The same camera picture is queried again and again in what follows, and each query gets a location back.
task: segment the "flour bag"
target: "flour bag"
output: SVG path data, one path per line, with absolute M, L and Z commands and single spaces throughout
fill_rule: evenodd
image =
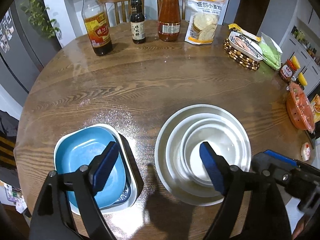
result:
M 210 44 L 213 41 L 222 6 L 227 0 L 188 0 L 192 14 L 185 41 L 192 44 Z

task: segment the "round table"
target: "round table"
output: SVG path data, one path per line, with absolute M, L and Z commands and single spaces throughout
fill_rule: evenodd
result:
M 30 211 L 48 172 L 53 150 L 63 136 L 106 123 L 129 142 L 144 184 L 131 208 L 104 215 L 117 239 L 202 239 L 220 204 L 191 206 L 162 185 L 154 167 L 157 135 L 177 110 L 192 104 L 226 109 L 244 126 L 252 154 L 272 149 L 301 160 L 306 133 L 291 123 L 285 107 L 287 86 L 268 66 L 250 71 L 223 49 L 227 26 L 218 26 L 212 44 L 159 40 L 157 21 L 145 22 L 147 41 L 132 42 L 130 23 L 110 28 L 113 51 L 98 57 L 87 35 L 64 47 L 43 69 L 28 95 L 14 149 L 20 185 Z M 244 223 L 246 194 L 233 235 Z M 78 231 L 87 235 L 81 217 Z

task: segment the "gray refrigerator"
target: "gray refrigerator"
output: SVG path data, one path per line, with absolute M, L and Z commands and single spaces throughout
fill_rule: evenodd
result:
M 29 22 L 15 0 L 0 19 L 0 84 L 21 106 L 36 78 L 61 49 L 56 37 L 47 39 Z

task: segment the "hanging plant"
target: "hanging plant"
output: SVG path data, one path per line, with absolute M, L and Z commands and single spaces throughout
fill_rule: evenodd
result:
M 44 5 L 43 0 L 28 0 L 28 2 L 28 6 L 22 6 L 21 9 L 29 16 L 28 21 L 33 26 L 40 29 L 43 35 L 48 39 L 54 37 L 57 32 L 60 32 L 58 27 L 52 27 L 52 24 L 56 23 L 57 20 L 50 20 L 48 18 L 46 10 L 49 10 L 49 7 Z

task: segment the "stack of bowls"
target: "stack of bowls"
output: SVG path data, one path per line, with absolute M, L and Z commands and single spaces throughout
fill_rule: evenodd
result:
M 176 112 L 162 127 L 155 150 L 157 172 L 167 190 L 183 202 L 200 206 L 223 200 L 200 158 L 204 141 L 229 165 L 249 171 L 247 133 L 233 115 L 216 106 L 193 105 Z
M 131 207 L 138 197 L 137 182 L 118 132 L 107 124 L 92 125 L 63 136 L 54 149 L 55 169 L 63 174 L 88 165 L 111 141 L 121 150 L 105 187 L 94 197 L 103 215 Z M 68 198 L 71 211 L 80 215 L 75 193 L 68 191 Z

